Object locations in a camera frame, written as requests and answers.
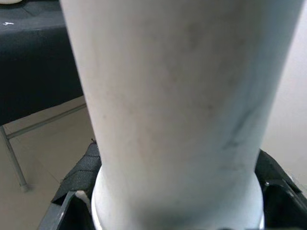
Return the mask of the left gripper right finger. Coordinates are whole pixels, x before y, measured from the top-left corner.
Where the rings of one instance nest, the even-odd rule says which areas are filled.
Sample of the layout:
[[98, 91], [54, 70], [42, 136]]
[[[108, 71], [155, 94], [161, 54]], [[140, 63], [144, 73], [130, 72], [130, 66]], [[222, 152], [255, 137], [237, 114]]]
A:
[[260, 150], [255, 167], [264, 203], [264, 228], [307, 228], [307, 198], [278, 162]]

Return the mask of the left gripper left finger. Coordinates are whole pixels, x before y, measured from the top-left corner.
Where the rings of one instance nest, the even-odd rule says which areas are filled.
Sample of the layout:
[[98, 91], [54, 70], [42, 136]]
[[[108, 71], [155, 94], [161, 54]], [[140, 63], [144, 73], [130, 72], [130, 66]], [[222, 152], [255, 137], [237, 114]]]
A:
[[86, 153], [61, 181], [42, 218], [41, 230], [94, 230], [91, 198], [101, 167], [97, 143], [93, 141]]

